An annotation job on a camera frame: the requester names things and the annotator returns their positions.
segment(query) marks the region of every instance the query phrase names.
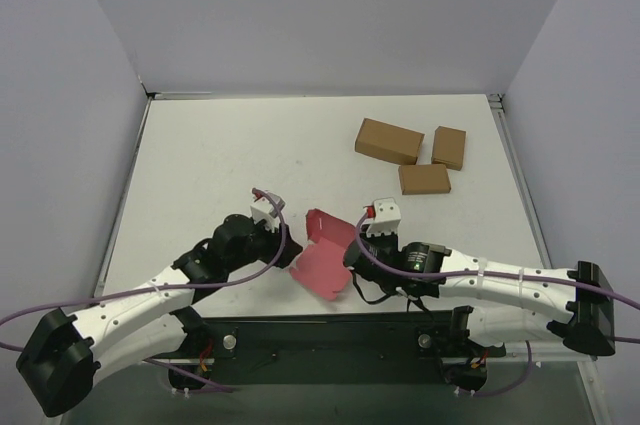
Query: large brown box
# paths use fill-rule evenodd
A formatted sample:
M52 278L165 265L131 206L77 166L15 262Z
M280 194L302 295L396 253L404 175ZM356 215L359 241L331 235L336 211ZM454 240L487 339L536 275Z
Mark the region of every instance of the large brown box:
M400 187L403 195L449 193L451 183L447 167L436 165L401 165Z
M467 132L438 127L433 138L431 163L442 163L451 170L462 170Z
M398 165L418 161L423 133L365 118L356 138L356 152Z

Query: table top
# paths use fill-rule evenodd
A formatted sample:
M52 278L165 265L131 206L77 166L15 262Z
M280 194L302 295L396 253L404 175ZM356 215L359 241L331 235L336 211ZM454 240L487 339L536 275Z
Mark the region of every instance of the table top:
M438 126L467 131L462 171L451 193L403 196L398 166L354 152L362 119L425 134L418 163L429 163ZM285 219L305 245L305 214L320 208L354 223L362 206L394 197L401 245L425 241L527 267L542 262L484 95L157 100L150 105L104 293L145 282L229 214L250 215L251 188L287 202ZM263 267L249 265L240 278ZM369 299L377 285L360 281ZM459 303L425 300L433 309ZM203 316L402 311L394 297L370 306L349 285L332 302L269 270L224 288L195 308Z

